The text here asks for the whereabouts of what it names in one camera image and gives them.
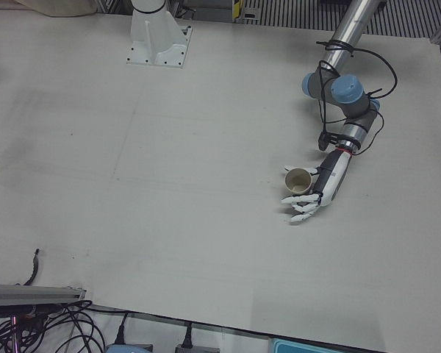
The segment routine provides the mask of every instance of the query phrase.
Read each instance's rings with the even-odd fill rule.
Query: black cable
[[[127,316],[129,313],[125,313],[121,325],[119,325],[118,334],[116,335],[114,344],[126,344],[124,340],[124,323],[126,322]]]
[[[39,254],[39,249],[36,249],[35,256],[32,258],[31,277],[24,283],[24,285],[31,285],[35,281],[37,270],[39,269],[39,260],[37,259],[37,254]]]
[[[365,153],[373,145],[374,140],[376,139],[377,134],[380,133],[380,131],[382,131],[382,129],[384,128],[384,124],[385,124],[384,116],[380,112],[378,112],[377,110],[372,109],[371,111],[376,112],[376,114],[381,117],[382,125],[379,128],[379,130],[377,130],[376,133],[374,134],[373,139],[370,141],[369,145],[365,149],[363,149],[360,153],[353,153],[352,154],[353,156],[359,156],[360,154]]]
[[[186,327],[186,334],[184,335],[184,340],[182,343],[182,348],[192,349],[193,342],[191,341],[191,329],[193,328],[193,323],[188,323]]]
[[[390,88],[389,91],[387,91],[384,94],[381,94],[380,96],[372,96],[372,94],[379,92],[380,90],[382,90],[381,88],[379,88],[378,90],[369,92],[368,95],[370,98],[373,99],[380,99],[380,98],[384,98],[387,97],[388,95],[390,95],[395,88],[397,87],[398,84],[398,77],[397,77],[397,73],[395,72],[395,69],[392,67],[392,65],[390,65],[390,63],[384,58],[382,57],[380,54],[376,53],[375,51],[369,50],[369,49],[363,49],[363,48],[355,48],[352,45],[342,42],[340,40],[329,40],[328,42],[316,42],[317,44],[320,44],[322,46],[325,46],[325,50],[327,51],[335,51],[335,50],[345,50],[348,51],[351,56],[353,57],[353,52],[354,51],[360,51],[363,53],[367,53],[370,55],[373,55],[374,57],[377,57],[378,59],[380,59],[390,70],[390,72],[392,73],[393,79],[394,79],[394,83],[392,85],[392,88]]]

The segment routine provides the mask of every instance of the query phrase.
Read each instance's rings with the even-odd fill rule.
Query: robotic hand
[[[302,168],[302,178],[294,178],[293,174],[298,168],[284,167],[287,171],[286,183],[288,188],[294,193],[299,184],[304,184],[304,172],[313,176],[318,176],[317,180],[309,190],[307,185],[303,195],[292,195],[282,199],[282,204],[290,204],[292,208],[299,212],[291,218],[292,222],[300,222],[308,219],[320,207],[326,206],[333,201],[337,191],[345,177],[348,164],[351,160],[351,153],[345,149],[335,149],[317,168]]]
[[[318,139],[319,148],[325,151],[329,144],[333,144],[335,150],[328,154],[317,168],[286,167],[286,186],[292,196],[282,199],[282,203],[290,204],[298,211],[298,215],[291,218],[292,222],[308,219],[320,207],[330,204],[345,177],[351,157],[369,148],[356,153],[361,149],[376,116],[380,115],[380,104],[371,97],[371,93],[364,92],[356,76],[340,76],[340,71],[353,50],[365,51],[355,49],[354,46],[379,3],[380,0],[351,2],[332,39],[329,42],[318,42],[326,46],[326,53],[320,60],[317,70],[307,74],[302,82],[302,91],[307,96],[323,102],[323,130]],[[393,88],[397,82],[396,76],[394,77]],[[326,103],[341,108],[345,115],[343,119],[345,123],[340,133],[326,130]],[[317,177],[315,183],[312,183],[312,177]]]

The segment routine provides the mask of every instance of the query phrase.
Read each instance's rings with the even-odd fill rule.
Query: table surface
[[[400,79],[385,129],[292,225],[282,168],[325,157],[300,84],[331,33],[193,22],[184,68],[155,68],[126,64],[130,21],[0,11],[0,283],[26,281],[40,248],[37,285],[98,304],[441,352],[438,48],[362,38]],[[347,70],[392,83],[363,54]]]

